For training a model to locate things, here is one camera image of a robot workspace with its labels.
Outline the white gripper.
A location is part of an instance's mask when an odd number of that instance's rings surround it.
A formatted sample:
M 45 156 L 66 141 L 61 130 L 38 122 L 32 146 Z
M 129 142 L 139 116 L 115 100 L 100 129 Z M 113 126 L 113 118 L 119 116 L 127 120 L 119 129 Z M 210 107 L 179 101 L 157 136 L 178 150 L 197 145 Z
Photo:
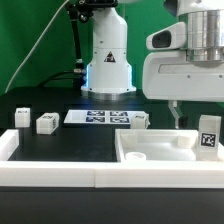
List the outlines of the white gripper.
M 146 39 L 151 51 L 143 65 L 146 98 L 169 100 L 175 128 L 181 127 L 180 101 L 224 102 L 224 35 L 216 27 L 178 22 Z

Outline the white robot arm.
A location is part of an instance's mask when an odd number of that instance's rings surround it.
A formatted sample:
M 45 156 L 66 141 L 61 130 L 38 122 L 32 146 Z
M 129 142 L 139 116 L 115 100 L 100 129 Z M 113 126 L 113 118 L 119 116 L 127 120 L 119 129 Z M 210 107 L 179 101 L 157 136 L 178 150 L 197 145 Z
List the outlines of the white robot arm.
M 134 93 L 126 59 L 127 24 L 115 7 L 137 0 L 76 0 L 75 18 L 93 20 L 93 57 L 81 92 L 102 100 Z M 178 22 L 149 35 L 143 64 L 146 98 L 166 100 L 174 116 L 179 101 L 224 102 L 224 0 L 164 0 Z

